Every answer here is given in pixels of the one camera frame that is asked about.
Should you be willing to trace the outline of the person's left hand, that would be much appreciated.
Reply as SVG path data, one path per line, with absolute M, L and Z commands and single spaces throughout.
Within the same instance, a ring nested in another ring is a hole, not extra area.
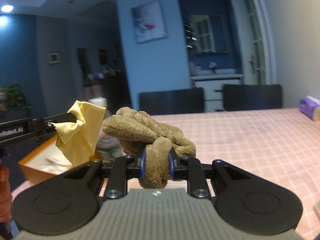
M 1 184 L 0 184 L 0 222 L 6 223 L 11 221 L 11 204 L 12 195 L 9 184 L 9 170 L 1 165 Z

